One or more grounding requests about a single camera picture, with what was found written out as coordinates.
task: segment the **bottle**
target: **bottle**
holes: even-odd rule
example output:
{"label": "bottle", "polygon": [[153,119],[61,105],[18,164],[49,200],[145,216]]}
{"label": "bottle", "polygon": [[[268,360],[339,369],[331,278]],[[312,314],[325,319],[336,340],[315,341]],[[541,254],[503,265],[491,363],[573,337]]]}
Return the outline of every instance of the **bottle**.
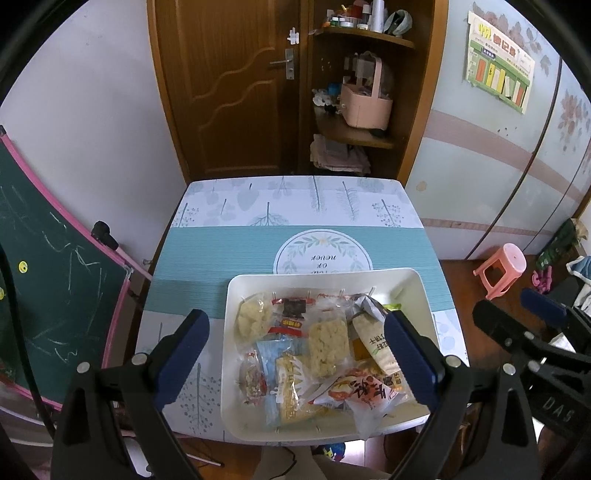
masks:
{"label": "bottle", "polygon": [[370,30],[373,32],[384,32],[384,0],[374,0],[374,7],[371,12]]}

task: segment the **white wall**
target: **white wall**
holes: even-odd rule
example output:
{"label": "white wall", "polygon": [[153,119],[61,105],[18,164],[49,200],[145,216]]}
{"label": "white wall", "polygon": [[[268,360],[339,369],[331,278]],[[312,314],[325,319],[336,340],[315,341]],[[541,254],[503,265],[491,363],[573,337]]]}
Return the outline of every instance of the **white wall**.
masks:
{"label": "white wall", "polygon": [[587,204],[585,210],[583,210],[583,213],[579,215],[579,220],[583,222],[590,233],[590,238],[588,240],[581,240],[580,243],[585,249],[585,254],[591,255],[591,203]]}
{"label": "white wall", "polygon": [[26,66],[0,124],[88,228],[152,258],[185,183],[164,117],[145,0],[90,0]]}

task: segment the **wooden floor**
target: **wooden floor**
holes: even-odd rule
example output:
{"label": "wooden floor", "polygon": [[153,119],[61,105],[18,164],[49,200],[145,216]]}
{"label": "wooden floor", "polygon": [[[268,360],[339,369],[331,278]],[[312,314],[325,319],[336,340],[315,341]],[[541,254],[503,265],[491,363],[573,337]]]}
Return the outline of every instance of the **wooden floor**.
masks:
{"label": "wooden floor", "polygon": [[[526,325],[532,332],[547,336],[544,324],[534,315],[523,309],[519,303],[519,294],[524,287],[531,287],[531,274],[534,271],[534,259],[528,260],[528,269],[504,296],[493,302]],[[484,333],[472,320],[472,309],[477,301],[484,299],[486,290],[472,271],[482,261],[442,261],[449,289],[452,292],[470,364],[479,368],[496,368],[502,365],[508,355]],[[554,281],[566,276],[566,270],[555,268]],[[400,432],[384,437],[369,439],[367,442],[350,442],[344,461],[356,465],[365,465],[377,470],[393,472],[416,437],[414,431]],[[189,453],[199,455],[207,453],[225,463],[224,468],[205,466],[199,469],[206,480],[249,480],[260,459],[260,447],[224,444],[202,441],[200,439],[183,440]]]}

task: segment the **door handle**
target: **door handle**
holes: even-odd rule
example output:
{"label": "door handle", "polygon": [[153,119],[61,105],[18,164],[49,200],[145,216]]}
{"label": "door handle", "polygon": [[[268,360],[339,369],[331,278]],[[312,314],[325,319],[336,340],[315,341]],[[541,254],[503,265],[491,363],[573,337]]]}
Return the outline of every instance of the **door handle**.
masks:
{"label": "door handle", "polygon": [[294,80],[296,78],[294,74],[294,49],[285,49],[285,60],[274,60],[270,61],[269,65],[285,65],[285,78],[287,80]]}

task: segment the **table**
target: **table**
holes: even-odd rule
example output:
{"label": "table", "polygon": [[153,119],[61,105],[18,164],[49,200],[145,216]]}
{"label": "table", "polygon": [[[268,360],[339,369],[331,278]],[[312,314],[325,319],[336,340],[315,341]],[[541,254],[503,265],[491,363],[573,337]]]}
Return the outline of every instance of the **table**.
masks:
{"label": "table", "polygon": [[136,352],[150,352],[193,308],[209,315],[210,338],[177,401],[164,408],[171,429],[242,443],[220,418],[223,318],[234,276],[395,267],[418,271],[443,355],[467,363],[441,266],[399,182],[336,176],[193,182],[158,259],[136,345]]}

